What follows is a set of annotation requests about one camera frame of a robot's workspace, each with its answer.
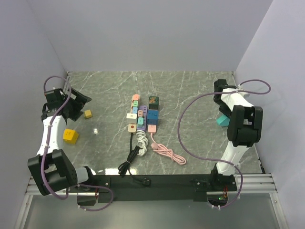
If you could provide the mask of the teal power strip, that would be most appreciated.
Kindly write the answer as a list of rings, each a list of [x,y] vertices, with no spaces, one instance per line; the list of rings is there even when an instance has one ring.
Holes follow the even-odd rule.
[[[230,118],[223,114],[216,120],[216,122],[219,126],[226,127],[230,123]]]

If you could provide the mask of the small yellow plug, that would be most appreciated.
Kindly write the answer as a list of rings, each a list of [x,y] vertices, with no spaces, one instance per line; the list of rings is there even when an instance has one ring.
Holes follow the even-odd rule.
[[[85,111],[84,111],[84,118],[85,118],[85,119],[92,118],[92,112],[91,112],[91,110],[85,110]]]

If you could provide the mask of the large yellow cube plug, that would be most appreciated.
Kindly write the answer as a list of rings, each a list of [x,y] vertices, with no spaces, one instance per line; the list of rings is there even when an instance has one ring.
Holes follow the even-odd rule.
[[[78,140],[79,134],[76,130],[73,129],[65,129],[63,133],[63,141],[68,144],[76,144]]]

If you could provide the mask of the dark green cube plug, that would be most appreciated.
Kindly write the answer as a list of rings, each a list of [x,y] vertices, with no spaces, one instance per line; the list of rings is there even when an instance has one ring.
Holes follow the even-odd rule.
[[[150,96],[149,97],[148,108],[150,110],[158,110],[159,109],[159,97],[158,96]]]

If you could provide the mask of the blue cube adapter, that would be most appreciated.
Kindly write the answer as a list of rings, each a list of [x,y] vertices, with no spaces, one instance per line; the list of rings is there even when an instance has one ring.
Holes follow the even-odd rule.
[[[148,125],[158,125],[159,111],[158,110],[148,110],[147,113],[147,124]]]

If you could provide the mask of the pink power strip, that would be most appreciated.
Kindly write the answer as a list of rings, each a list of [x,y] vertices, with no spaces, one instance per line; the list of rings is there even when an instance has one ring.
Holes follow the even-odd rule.
[[[150,134],[155,134],[156,133],[156,129],[157,129],[157,125],[148,125],[147,131]]]

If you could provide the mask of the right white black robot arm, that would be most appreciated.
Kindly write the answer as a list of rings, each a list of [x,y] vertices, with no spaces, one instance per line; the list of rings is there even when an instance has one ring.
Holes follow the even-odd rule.
[[[236,86],[228,85],[225,79],[214,82],[214,102],[229,118],[227,127],[228,145],[220,162],[211,171],[209,185],[220,190],[233,182],[235,166],[245,152],[259,142],[262,132],[263,109],[248,102]]]

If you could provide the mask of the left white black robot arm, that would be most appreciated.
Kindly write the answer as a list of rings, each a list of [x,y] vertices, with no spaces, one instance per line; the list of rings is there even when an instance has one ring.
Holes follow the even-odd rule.
[[[30,173],[44,196],[49,195],[50,191],[43,182],[41,167],[44,166],[44,170],[47,170],[52,165],[56,169],[44,174],[54,192],[77,184],[83,191],[89,192],[95,187],[91,170],[87,166],[75,168],[62,147],[67,120],[76,121],[83,114],[81,110],[84,105],[92,99],[74,89],[68,90],[67,93],[62,89],[54,89],[45,92],[44,95],[47,100],[41,115],[44,131],[37,155],[28,160]]]

